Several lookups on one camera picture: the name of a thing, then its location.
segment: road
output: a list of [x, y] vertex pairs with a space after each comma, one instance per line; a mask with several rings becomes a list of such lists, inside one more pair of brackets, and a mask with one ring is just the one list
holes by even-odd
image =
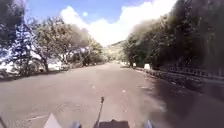
[[224, 127], [223, 102], [116, 64], [0, 83], [0, 124], [41, 128], [53, 113], [63, 128], [74, 121], [93, 128], [101, 96], [101, 122], [115, 119], [141, 128], [150, 119], [155, 128]]

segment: sky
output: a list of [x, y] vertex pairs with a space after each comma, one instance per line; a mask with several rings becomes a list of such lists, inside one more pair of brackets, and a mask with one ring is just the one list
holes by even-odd
[[26, 17], [61, 16], [101, 45], [125, 40], [133, 27], [170, 12], [176, 0], [25, 0]]

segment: tree trunk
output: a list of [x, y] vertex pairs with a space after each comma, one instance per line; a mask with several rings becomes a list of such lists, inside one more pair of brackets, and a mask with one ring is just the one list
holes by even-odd
[[47, 59], [42, 58], [42, 60], [43, 60], [43, 64], [44, 64], [44, 68], [45, 68], [46, 72], [49, 72], [49, 68], [48, 68]]

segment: hillside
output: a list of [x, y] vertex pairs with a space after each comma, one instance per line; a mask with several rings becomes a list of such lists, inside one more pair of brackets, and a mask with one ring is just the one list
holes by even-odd
[[104, 52], [109, 56], [109, 60], [120, 60], [123, 58], [123, 44], [125, 41], [120, 41], [104, 47]]

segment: white cloud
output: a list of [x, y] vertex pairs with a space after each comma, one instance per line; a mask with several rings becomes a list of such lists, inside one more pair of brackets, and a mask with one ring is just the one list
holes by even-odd
[[88, 12], [83, 12], [82, 16], [84, 16], [84, 17], [88, 16]]
[[61, 16], [66, 23], [86, 28], [99, 43], [105, 46], [126, 39], [135, 25], [145, 20], [159, 18], [168, 13], [175, 3], [176, 0], [155, 0], [153, 3], [144, 2], [139, 6], [123, 6], [120, 18], [114, 23], [101, 18], [87, 24], [70, 6], [61, 11]]

